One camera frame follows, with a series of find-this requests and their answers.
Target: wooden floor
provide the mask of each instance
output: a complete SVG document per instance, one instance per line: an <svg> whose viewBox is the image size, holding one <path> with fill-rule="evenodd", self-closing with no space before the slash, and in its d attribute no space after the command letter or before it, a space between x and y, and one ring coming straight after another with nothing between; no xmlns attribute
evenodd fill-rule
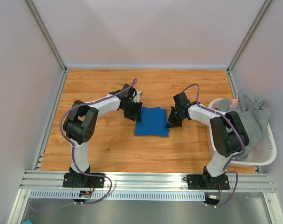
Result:
<svg viewBox="0 0 283 224"><path fill-rule="evenodd" d="M167 108L174 105L173 96L187 85L200 85L199 101L208 105L215 98L232 97L224 70L70 70L57 109L44 155L42 170L68 170L70 144L59 132L59 119L75 100L92 101L121 89L125 83L143 91L146 107ZM186 91L195 100L196 87ZM195 120L184 120L183 127L170 130L169 138L134 136L135 122L125 119L123 111L114 111L97 120L90 140L89 161L93 171L118 172L198 172L211 157L207 127ZM231 167L240 173L254 168Z"/></svg>

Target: white wall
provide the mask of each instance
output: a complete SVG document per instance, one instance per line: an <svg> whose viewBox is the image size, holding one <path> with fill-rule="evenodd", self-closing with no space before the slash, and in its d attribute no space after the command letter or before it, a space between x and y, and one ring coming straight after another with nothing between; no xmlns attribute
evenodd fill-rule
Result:
<svg viewBox="0 0 283 224"><path fill-rule="evenodd" d="M283 0L273 1L233 77L238 89L262 94L267 99L277 158L263 170L271 174L283 209Z"/></svg>
<svg viewBox="0 0 283 224"><path fill-rule="evenodd" d="M227 68L264 0L34 0L69 67Z"/></svg>
<svg viewBox="0 0 283 224"><path fill-rule="evenodd" d="M0 224L32 168L62 71L23 0L0 0Z"/></svg>

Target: gray towel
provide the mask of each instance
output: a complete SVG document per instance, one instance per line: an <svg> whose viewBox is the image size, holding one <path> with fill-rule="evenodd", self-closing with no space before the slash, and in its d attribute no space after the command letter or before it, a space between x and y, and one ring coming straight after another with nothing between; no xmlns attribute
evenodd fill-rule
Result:
<svg viewBox="0 0 283 224"><path fill-rule="evenodd" d="M235 158L237 161L244 161L253 147L265 135L270 112L266 108L266 99L255 94L239 91L239 103L236 109L230 108L227 98L223 99L218 107L219 111L229 112L236 111L240 115L240 119L249 137L249 145L246 146L246 152L242 156Z"/></svg>

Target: white basket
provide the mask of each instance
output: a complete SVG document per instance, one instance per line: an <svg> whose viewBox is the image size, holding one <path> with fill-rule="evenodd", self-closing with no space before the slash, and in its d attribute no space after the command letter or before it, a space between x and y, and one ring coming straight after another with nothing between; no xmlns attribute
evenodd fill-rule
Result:
<svg viewBox="0 0 283 224"><path fill-rule="evenodd" d="M219 103L222 99L215 99L209 104L209 108L215 109L219 107ZM216 149L214 146L212 129L207 128L207 134L209 139L209 149L211 157L214 155ZM265 166L274 161L277 155L277 149L271 131L270 124L268 124L265 136L259 141L259 143L249 153L245 161L231 161L230 165L238 167L249 167L249 166Z"/></svg>

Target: blue cloth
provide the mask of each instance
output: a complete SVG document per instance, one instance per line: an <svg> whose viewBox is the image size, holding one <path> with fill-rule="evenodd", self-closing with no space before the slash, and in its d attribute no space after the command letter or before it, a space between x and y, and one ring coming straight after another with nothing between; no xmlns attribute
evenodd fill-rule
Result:
<svg viewBox="0 0 283 224"><path fill-rule="evenodd" d="M25 222L23 222L21 224L33 224L33 223L28 220L28 221L25 221Z"/></svg>
<svg viewBox="0 0 283 224"><path fill-rule="evenodd" d="M166 109L142 107L140 117L141 122L136 122L134 135L169 137L169 128L165 128L167 124Z"/></svg>

